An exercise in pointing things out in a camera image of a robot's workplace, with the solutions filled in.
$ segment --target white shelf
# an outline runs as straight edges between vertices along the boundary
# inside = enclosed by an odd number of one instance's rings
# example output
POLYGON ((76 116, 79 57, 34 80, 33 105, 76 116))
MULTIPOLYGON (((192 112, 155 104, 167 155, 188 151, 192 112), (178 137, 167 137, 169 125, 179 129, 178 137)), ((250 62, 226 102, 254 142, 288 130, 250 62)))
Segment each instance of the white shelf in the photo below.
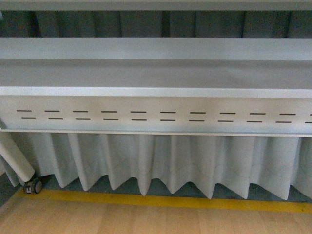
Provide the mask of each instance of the white shelf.
POLYGON ((0 0, 1 10, 312 10, 311 0, 0 0))
POLYGON ((312 137, 312 39, 0 39, 9 132, 312 137))
POLYGON ((312 39, 0 43, 0 95, 312 98, 312 39))

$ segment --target yellow floor line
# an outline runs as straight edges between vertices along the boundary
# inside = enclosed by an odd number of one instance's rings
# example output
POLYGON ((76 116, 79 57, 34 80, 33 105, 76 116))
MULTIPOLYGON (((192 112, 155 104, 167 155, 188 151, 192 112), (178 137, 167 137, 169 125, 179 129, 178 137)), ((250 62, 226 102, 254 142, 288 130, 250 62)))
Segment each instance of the yellow floor line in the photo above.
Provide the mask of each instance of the yellow floor line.
POLYGON ((142 196, 48 189, 43 189, 39 194, 35 195, 27 195, 23 192, 23 190, 19 190, 15 193, 14 196, 31 199, 51 199, 61 201, 98 202, 128 205, 312 213, 312 204, 297 202, 227 200, 172 196, 142 196))

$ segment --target light wood floor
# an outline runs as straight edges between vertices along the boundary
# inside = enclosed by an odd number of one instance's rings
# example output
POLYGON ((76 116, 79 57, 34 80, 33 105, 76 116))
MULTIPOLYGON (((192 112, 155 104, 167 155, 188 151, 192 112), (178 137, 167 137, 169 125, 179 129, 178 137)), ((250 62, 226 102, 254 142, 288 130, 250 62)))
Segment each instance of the light wood floor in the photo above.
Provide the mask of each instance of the light wood floor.
POLYGON ((312 214, 12 197, 0 234, 312 234, 312 214))

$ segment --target curtain fold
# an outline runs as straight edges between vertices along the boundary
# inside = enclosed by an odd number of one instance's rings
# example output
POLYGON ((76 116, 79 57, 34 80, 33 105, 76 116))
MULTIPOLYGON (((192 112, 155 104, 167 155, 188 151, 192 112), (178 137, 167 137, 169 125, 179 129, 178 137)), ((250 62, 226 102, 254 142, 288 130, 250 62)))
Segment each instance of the curtain fold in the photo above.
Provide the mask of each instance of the curtain fold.
MULTIPOLYGON (((248 197, 255 183, 282 199, 290 185, 312 198, 312 138, 13 133, 40 176, 65 187, 76 178, 85 191, 108 175, 112 189, 129 178, 145 195, 153 178, 175 193, 193 182, 208 198, 216 183, 248 197)), ((14 185, 16 174, 3 162, 14 185)))

